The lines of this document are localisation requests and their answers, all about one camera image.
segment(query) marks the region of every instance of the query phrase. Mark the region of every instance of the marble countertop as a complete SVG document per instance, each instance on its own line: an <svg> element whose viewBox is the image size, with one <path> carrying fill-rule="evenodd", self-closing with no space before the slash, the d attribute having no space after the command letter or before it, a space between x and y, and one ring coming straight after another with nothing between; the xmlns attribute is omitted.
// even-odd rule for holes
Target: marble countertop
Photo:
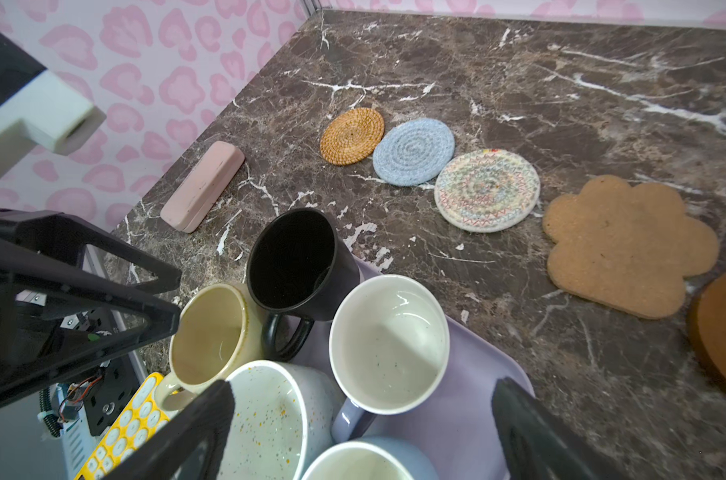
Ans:
<svg viewBox="0 0 726 480"><path fill-rule="evenodd" d="M430 184L383 184L371 160L319 155L331 119L376 108L387 130L444 121L456 154L504 148L531 161L541 203L522 223L470 234L437 212ZM247 158L191 235L159 212L216 140ZM446 313L517 360L537 397L631 478L726 478L726 396L686 335L686 307L643 321L560 292L541 216L600 174L676 188L712 226L726 272L726 32L326 11L245 87L115 234L180 267L184 303L210 283L242 282L259 231L293 206L337 219L353 252L424 283ZM141 272L110 262L116 280ZM142 349L167 372L168 341Z"/></svg>

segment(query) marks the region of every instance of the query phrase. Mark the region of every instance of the purple tray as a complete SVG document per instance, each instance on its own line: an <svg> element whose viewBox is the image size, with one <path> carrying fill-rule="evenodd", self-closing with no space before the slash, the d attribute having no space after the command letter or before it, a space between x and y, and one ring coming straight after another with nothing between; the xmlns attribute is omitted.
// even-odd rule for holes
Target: purple tray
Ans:
<svg viewBox="0 0 726 480"><path fill-rule="evenodd" d="M380 275L358 259L364 278ZM378 416L366 435L403 438L419 447L444 480L503 480L508 476L491 414L491 395L505 376L533 395L531 381L507 354L447 316L451 333L448 368L435 392L413 410ZM298 319L290 319L294 327ZM329 360L330 322L317 322L291 360L334 378Z"/></svg>

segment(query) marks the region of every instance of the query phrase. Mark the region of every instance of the wall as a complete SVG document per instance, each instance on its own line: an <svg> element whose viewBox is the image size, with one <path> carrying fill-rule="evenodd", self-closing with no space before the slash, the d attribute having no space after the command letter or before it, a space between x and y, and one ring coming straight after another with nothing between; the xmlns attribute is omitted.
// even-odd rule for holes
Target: wall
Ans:
<svg viewBox="0 0 726 480"><path fill-rule="evenodd" d="M726 28L726 0L320 0L325 8Z"/></svg>
<svg viewBox="0 0 726 480"><path fill-rule="evenodd" d="M69 157L23 158L0 206L111 230L306 18L301 0L0 0L0 31L107 113Z"/></svg>

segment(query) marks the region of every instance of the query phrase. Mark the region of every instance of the woven rattan coaster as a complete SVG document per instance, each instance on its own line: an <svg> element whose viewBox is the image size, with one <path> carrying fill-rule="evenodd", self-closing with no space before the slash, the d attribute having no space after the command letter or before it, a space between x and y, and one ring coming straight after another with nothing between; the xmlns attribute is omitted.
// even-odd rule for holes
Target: woven rattan coaster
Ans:
<svg viewBox="0 0 726 480"><path fill-rule="evenodd" d="M368 157L385 132L385 120L371 108L339 115L323 132L320 155L333 165L350 165Z"/></svg>

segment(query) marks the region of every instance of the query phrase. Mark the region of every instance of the cork coaster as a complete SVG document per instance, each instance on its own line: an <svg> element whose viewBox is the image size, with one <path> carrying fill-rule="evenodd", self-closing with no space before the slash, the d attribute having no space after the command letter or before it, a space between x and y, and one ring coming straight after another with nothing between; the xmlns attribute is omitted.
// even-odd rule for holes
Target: cork coaster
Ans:
<svg viewBox="0 0 726 480"><path fill-rule="evenodd" d="M700 363L726 391L726 273L694 301L688 327L689 341Z"/></svg>
<svg viewBox="0 0 726 480"><path fill-rule="evenodd" d="M350 165L368 157L385 133L385 120L371 108L339 115L323 132L320 155L333 165Z"/></svg>
<svg viewBox="0 0 726 480"><path fill-rule="evenodd" d="M548 273L558 288L646 319L675 313L684 277L704 274L718 257L715 232L686 216L673 188L630 187L612 175L553 200L542 226L557 244Z"/></svg>

